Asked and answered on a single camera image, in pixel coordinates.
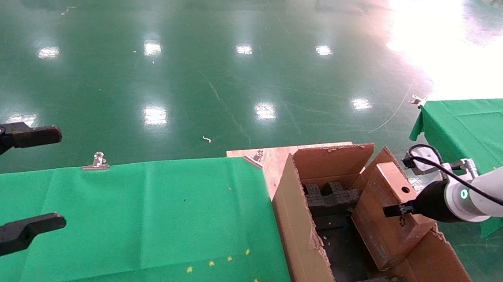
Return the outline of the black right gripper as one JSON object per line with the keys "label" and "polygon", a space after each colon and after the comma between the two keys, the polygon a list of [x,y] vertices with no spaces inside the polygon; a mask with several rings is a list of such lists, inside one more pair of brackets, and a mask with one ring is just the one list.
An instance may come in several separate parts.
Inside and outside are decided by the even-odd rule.
{"label": "black right gripper", "polygon": [[421,214],[432,220],[450,223],[451,211],[445,201],[446,180],[428,184],[413,201],[386,206],[383,213],[386,217],[400,217],[407,214]]}

